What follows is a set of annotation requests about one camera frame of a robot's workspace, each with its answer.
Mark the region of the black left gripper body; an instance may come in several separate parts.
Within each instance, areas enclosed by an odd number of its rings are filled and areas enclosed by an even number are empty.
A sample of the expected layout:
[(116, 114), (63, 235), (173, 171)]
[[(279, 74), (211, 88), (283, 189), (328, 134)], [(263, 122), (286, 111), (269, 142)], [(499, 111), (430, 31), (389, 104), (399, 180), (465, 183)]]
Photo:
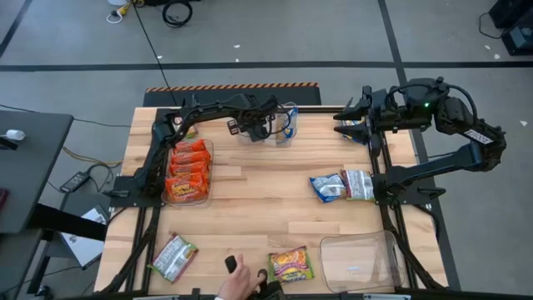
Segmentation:
[(232, 100), (237, 100), (238, 106), (235, 107), (237, 112), (232, 115), (232, 120), (227, 122), (231, 135), (248, 133), (248, 129), (256, 125), (264, 126), (268, 130), (269, 136), (272, 135), (273, 127), (267, 127), (266, 116), (269, 112), (279, 108), (276, 96), (272, 94), (266, 101), (259, 102), (251, 94), (237, 94), (232, 97)]

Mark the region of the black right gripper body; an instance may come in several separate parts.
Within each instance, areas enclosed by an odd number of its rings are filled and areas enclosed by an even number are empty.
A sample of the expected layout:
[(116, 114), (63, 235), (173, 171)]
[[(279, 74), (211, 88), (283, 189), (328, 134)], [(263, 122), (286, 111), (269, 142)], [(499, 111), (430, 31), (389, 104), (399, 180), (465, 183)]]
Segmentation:
[(382, 129), (378, 125), (384, 120), (382, 112), (387, 110), (386, 105), (387, 90), (381, 89), (375, 92), (370, 86), (362, 88), (362, 100), (366, 103), (366, 114), (364, 122), (364, 133), (366, 134), (366, 144), (369, 147), (371, 158), (380, 155), (382, 140), (380, 133)]

